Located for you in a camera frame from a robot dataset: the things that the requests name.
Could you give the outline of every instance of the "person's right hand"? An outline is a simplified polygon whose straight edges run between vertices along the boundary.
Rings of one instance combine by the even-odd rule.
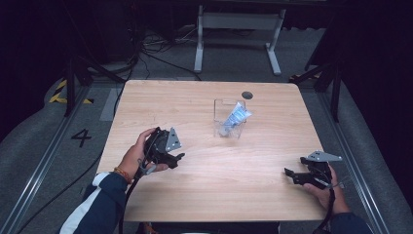
[[[335,193],[335,201],[333,205],[333,215],[339,213],[349,213],[350,208],[347,206],[346,201],[344,199],[343,189],[338,185],[337,182],[337,174],[335,173],[334,169],[331,166],[328,166],[331,170],[331,183],[334,186],[334,193]],[[328,201],[330,198],[330,192],[328,188],[324,188],[323,190],[313,186],[310,183],[305,183],[303,187],[306,189],[307,192],[315,196],[319,199],[321,205],[328,210]]]

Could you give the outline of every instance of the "white desk frame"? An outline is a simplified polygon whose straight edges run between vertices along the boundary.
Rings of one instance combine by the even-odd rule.
[[[201,73],[203,69],[204,28],[234,28],[273,30],[273,40],[271,43],[266,43],[266,49],[274,74],[281,75],[282,72],[276,54],[274,53],[274,49],[282,29],[284,15],[285,10],[281,10],[279,14],[273,15],[204,13],[204,7],[200,6],[198,13],[198,45],[197,53],[195,55],[194,71]]]

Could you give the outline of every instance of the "transparent container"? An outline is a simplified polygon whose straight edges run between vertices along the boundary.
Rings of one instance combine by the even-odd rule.
[[[236,107],[237,102],[245,107],[245,101],[234,99],[216,99],[213,105],[213,125],[215,137],[240,138],[246,120],[236,126],[226,126],[225,121]]]

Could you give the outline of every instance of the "person's left hand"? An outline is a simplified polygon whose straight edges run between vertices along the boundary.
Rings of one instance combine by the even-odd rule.
[[[136,141],[128,152],[125,154],[124,158],[122,159],[121,164],[118,166],[119,169],[126,172],[130,178],[133,178],[137,169],[139,169],[140,164],[143,162],[143,158],[145,157],[143,153],[143,148],[145,146],[146,138],[149,137],[153,132],[154,129],[149,129],[144,131],[139,135],[139,138]],[[146,169],[154,167],[155,164],[149,164]],[[167,164],[158,164],[156,165],[156,169],[153,172],[160,172],[164,171],[168,168]]]

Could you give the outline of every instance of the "gray carpet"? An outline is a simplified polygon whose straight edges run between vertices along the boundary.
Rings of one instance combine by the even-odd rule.
[[[239,36],[230,31],[213,31],[205,38],[203,72],[199,76],[203,81],[285,83],[289,76],[304,72],[304,65],[322,34],[322,30],[283,30],[276,47],[282,76],[276,77],[272,73],[263,47],[267,39],[271,38],[269,33],[255,31],[247,36]],[[188,41],[166,52],[151,55],[192,70],[195,48],[196,44]],[[146,79],[148,75],[148,79],[196,79],[189,71],[170,66],[143,54],[140,57],[142,60],[134,68],[132,79]],[[19,194],[36,169],[62,121],[65,105],[48,103],[58,83],[59,80],[56,80],[45,95],[45,108],[21,123],[0,144],[1,223],[6,221],[18,201]],[[312,83],[312,81],[307,81],[301,84],[300,90],[321,144],[326,152],[343,155],[339,139],[329,124],[330,116],[323,110],[319,95],[311,89]],[[87,98],[93,98],[94,103],[81,104],[73,117],[41,186],[29,203],[27,212],[23,213],[20,225],[84,172],[98,157],[109,134],[114,104],[121,88],[121,85],[107,78],[95,78],[87,94]],[[389,229],[388,233],[413,233],[412,213],[345,86],[342,87],[340,96],[339,118],[339,127],[371,189],[376,206]],[[83,147],[80,147],[81,140],[71,139],[71,137],[84,129],[89,131],[88,136],[92,138],[86,140]],[[54,233],[81,202],[84,189],[92,181],[96,167],[97,165],[94,165],[82,179],[39,213],[21,233]],[[346,183],[345,192],[350,207],[371,224],[372,221],[365,211],[364,203],[350,177],[346,164],[335,163],[334,167],[339,177]],[[282,234],[311,233],[318,224],[313,221],[283,222]],[[135,227],[136,223],[126,223],[126,233],[134,233]]]

